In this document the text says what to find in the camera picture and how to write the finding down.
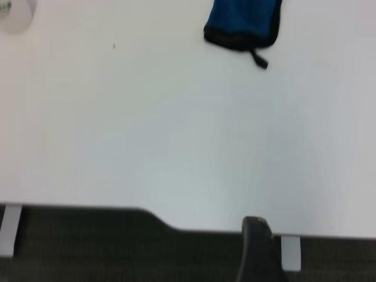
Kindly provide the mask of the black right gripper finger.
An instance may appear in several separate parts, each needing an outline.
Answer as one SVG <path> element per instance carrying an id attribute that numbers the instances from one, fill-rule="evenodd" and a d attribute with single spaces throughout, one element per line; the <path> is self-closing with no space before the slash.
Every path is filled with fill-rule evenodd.
<path id="1" fill-rule="evenodd" d="M 237 281 L 287 281 L 273 234 L 263 218 L 245 217 L 242 238 Z"/>

